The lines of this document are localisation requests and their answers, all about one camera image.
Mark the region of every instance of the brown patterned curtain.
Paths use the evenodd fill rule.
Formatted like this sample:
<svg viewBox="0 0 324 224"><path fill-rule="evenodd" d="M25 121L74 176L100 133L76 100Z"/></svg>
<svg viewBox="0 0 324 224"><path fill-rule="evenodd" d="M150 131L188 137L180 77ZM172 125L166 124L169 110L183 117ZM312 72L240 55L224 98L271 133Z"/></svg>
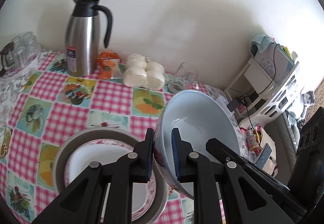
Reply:
<svg viewBox="0 0 324 224"><path fill-rule="evenodd" d="M324 80L314 91L315 94L315 105L310 106L306 112L306 122L316 113L317 109L322 106L324 107Z"/></svg>

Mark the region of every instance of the label sticker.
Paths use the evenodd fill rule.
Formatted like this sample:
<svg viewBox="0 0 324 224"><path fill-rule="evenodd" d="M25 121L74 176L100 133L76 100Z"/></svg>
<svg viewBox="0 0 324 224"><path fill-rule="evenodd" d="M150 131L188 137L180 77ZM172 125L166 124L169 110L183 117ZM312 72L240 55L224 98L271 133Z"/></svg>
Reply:
<svg viewBox="0 0 324 224"><path fill-rule="evenodd" d="M77 72L76 48L67 47L66 63L67 69L71 72Z"/></svg>

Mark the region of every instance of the orange snack bag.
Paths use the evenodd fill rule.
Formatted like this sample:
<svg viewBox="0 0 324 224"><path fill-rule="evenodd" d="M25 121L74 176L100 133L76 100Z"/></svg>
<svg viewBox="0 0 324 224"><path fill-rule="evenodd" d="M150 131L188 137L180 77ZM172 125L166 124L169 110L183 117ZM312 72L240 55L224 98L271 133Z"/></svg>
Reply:
<svg viewBox="0 0 324 224"><path fill-rule="evenodd" d="M116 52L103 50L97 58L101 67L98 79L122 79L123 75L119 69L120 57Z"/></svg>

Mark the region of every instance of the stainless steel thermos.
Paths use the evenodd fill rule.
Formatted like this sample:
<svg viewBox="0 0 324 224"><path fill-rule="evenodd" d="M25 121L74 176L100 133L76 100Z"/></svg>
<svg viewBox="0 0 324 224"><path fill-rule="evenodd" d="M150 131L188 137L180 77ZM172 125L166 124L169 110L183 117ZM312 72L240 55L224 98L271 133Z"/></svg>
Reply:
<svg viewBox="0 0 324 224"><path fill-rule="evenodd" d="M71 76L85 77L96 70L100 35L98 11L107 16L104 45L108 47L112 14L107 7L98 5L99 1L74 0L76 6L65 35L67 69Z"/></svg>

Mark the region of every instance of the table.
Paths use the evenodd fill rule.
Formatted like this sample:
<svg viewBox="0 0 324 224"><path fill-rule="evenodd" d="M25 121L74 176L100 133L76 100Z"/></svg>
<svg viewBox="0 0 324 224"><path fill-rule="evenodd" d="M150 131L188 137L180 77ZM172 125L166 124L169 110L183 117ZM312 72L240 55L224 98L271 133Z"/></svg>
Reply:
<svg viewBox="0 0 324 224"><path fill-rule="evenodd" d="M30 223L56 197L51 166L64 141L94 126L118 127L143 140L146 129L155 128L162 109L141 103L140 95L153 97L163 107L173 96L166 85L160 91L129 88L122 80L98 80L99 73L97 69L85 78L71 77L65 53L42 50L28 73L0 80L0 193L21 223ZM224 96L202 83L197 89L212 97ZM241 155L247 158L234 116L231 121ZM11 204L17 192L23 199ZM166 208L156 223L190 224L192 214L193 201L169 188Z"/></svg>

